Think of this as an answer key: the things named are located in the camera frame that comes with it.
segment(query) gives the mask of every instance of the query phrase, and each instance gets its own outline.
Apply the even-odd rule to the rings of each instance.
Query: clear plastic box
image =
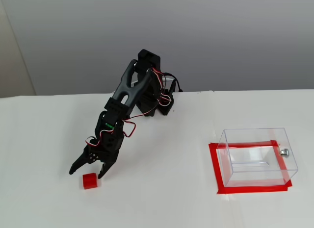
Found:
[[[284,128],[225,129],[217,154],[225,187],[284,185],[298,171]]]

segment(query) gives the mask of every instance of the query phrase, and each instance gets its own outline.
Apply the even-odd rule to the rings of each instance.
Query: red cube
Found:
[[[96,173],[90,173],[83,175],[83,186],[84,189],[91,189],[97,187],[97,175]]]

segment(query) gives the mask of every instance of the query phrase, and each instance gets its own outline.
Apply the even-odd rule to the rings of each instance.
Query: black robotic arm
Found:
[[[138,82],[131,87],[134,72],[137,73]],[[135,105],[145,116],[153,116],[157,108],[163,115],[169,113],[177,79],[172,81],[168,90],[163,87],[163,75],[160,72],[160,57],[147,50],[138,54],[138,60],[130,62],[118,88],[105,105],[106,110],[99,115],[95,128],[96,137],[87,142],[82,155],[72,164],[69,174],[73,174],[84,164],[97,160],[103,163],[98,178],[110,169],[117,160],[124,137],[129,137],[123,132],[123,126],[124,123],[129,123],[127,120],[130,119]],[[124,96],[128,96],[128,99],[122,104]]]

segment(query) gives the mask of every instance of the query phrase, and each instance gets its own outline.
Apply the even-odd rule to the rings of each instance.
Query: white table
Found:
[[[124,139],[100,187],[83,190],[81,176],[98,173],[101,164],[85,165],[71,176],[68,171],[110,96],[0,99],[0,227],[313,223],[314,91],[176,94],[168,116],[135,119],[135,134]],[[224,128],[249,127],[286,128],[299,167],[288,192],[216,194],[208,143],[219,140]]]

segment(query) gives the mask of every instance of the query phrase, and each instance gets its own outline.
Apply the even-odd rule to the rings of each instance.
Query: white wall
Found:
[[[0,98],[20,95],[35,91],[0,0]]]
[[[112,92],[146,48],[185,91],[314,88],[314,0],[3,0],[39,95]]]

